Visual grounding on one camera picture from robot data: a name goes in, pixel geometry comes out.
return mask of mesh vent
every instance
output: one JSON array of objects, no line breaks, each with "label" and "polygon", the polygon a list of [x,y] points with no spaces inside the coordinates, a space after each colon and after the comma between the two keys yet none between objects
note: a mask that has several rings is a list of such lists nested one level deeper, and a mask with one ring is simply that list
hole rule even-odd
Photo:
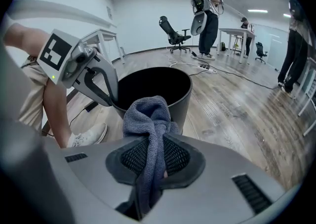
[{"label": "mesh vent", "polygon": [[247,175],[233,177],[232,180],[241,191],[252,210],[258,214],[272,203]]},{"label": "mesh vent", "polygon": [[120,161],[128,169],[139,176],[146,165],[149,140],[143,140],[135,147],[122,153]]},{"label": "mesh vent", "polygon": [[[147,139],[121,155],[122,164],[137,176],[141,174],[146,165],[148,145],[149,141]],[[181,171],[188,165],[190,161],[188,151],[166,138],[163,139],[163,148],[168,176]]]},{"label": "mesh vent", "polygon": [[181,171],[188,165],[190,161],[190,154],[188,151],[179,147],[167,138],[163,139],[163,148],[168,176]]},{"label": "mesh vent", "polygon": [[86,154],[84,153],[80,153],[80,154],[76,154],[76,155],[70,155],[70,156],[66,156],[65,159],[68,163],[70,162],[74,162],[83,158],[88,157]]}]

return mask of beige shorts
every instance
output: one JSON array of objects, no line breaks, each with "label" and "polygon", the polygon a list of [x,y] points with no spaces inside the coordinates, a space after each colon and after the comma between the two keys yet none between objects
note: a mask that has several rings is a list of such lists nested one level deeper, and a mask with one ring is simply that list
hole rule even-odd
[{"label": "beige shorts", "polygon": [[29,56],[21,67],[23,72],[32,80],[33,88],[21,108],[19,121],[40,132],[43,119],[43,95],[48,76],[36,62],[36,59]]}]

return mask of black pants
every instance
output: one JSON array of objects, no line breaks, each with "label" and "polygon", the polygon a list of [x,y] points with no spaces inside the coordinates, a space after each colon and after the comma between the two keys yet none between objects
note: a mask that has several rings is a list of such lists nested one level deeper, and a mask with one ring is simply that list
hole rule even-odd
[{"label": "black pants", "polygon": [[199,36],[198,49],[200,53],[209,54],[217,38],[218,17],[209,10],[205,13],[207,21],[203,32]]},{"label": "black pants", "polygon": [[277,78],[278,82],[283,83],[286,73],[292,64],[284,83],[284,88],[287,92],[293,90],[294,83],[300,78],[304,70],[307,60],[307,49],[308,45],[303,37],[298,32],[290,30],[286,57]]},{"label": "black pants", "polygon": [[251,44],[252,38],[251,37],[247,37],[246,39],[246,55],[249,56],[250,53],[250,44]]}]

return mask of black trash bin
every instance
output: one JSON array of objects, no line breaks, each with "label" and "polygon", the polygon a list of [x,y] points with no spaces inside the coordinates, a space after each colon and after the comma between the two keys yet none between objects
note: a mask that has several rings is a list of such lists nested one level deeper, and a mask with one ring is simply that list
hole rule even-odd
[{"label": "black trash bin", "polygon": [[169,108],[171,120],[182,132],[186,119],[192,80],[185,72],[170,67],[146,68],[134,72],[118,82],[118,101],[112,105],[121,116],[131,104],[143,97],[160,95]]}]

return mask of gray towel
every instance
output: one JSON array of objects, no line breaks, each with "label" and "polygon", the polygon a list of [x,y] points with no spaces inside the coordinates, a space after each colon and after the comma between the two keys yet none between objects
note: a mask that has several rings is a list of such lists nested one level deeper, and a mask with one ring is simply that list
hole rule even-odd
[{"label": "gray towel", "polygon": [[176,134],[178,127],[171,122],[167,103],[161,96],[144,97],[133,102],[124,116],[124,137],[149,135],[146,166],[137,181],[142,214],[148,213],[159,198],[159,181],[166,170],[162,136],[168,132]]}]

